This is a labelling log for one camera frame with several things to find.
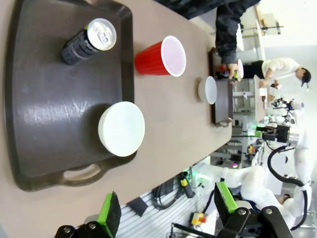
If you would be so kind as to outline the person's left hand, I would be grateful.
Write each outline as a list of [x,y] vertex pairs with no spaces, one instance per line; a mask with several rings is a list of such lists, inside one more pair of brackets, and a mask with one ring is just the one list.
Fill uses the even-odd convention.
[[238,64],[236,63],[230,63],[230,64],[223,64],[220,67],[220,69],[222,69],[223,71],[227,71],[228,78],[232,79],[232,77],[234,76],[234,73],[239,70],[239,67],[238,67]]

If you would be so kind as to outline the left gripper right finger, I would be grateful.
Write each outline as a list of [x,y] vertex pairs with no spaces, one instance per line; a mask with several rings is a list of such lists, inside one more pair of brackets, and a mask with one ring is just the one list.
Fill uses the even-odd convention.
[[222,222],[218,238],[291,238],[280,211],[267,206],[260,212],[238,207],[226,184],[216,182],[214,202]]

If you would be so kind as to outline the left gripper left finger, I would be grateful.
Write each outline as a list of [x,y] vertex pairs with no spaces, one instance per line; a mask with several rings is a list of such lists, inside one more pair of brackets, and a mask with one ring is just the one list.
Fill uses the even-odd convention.
[[56,238],[114,238],[118,231],[121,218],[121,208],[117,194],[108,193],[98,218],[78,227],[60,226]]

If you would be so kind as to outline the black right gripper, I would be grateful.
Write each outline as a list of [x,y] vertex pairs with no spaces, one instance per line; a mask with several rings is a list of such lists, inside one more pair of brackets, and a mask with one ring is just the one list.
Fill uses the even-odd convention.
[[290,127],[285,125],[277,125],[276,127],[257,126],[255,131],[250,132],[250,136],[262,137],[262,139],[266,141],[286,143],[289,136],[289,130]]

